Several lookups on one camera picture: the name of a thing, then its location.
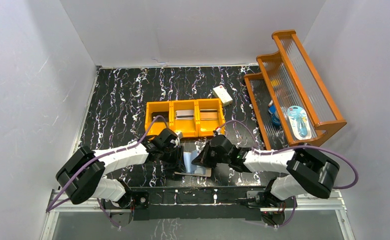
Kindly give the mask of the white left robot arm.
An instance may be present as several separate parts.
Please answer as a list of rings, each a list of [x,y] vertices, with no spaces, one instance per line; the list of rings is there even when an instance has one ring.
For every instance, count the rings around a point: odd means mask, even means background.
[[[127,208],[136,203],[137,193],[122,180],[109,179],[106,175],[149,161],[176,164],[181,137],[182,133],[165,128],[158,135],[144,136],[137,142],[113,149],[91,150],[83,146],[60,168],[56,180],[74,205],[99,198]]]

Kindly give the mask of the beige leather card holder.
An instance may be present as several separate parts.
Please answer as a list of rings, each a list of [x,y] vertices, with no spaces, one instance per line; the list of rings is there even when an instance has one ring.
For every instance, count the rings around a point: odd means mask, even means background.
[[[192,152],[184,152],[184,163],[186,167],[186,172],[185,173],[179,173],[174,171],[175,174],[180,174],[180,175],[187,175],[187,176],[198,176],[198,177],[211,177],[212,175],[212,169],[211,168],[206,168],[202,166],[197,166],[191,164],[191,161],[198,156],[199,153],[198,151],[192,151]]]

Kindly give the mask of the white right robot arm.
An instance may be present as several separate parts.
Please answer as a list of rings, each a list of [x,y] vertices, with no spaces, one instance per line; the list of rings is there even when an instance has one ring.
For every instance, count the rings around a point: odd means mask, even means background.
[[[329,198],[340,170],[336,161],[315,146],[298,145],[265,151],[237,147],[221,134],[208,141],[191,163],[211,169],[225,163],[240,173],[283,173],[284,177],[271,180],[265,190],[265,197],[274,202],[304,193]]]

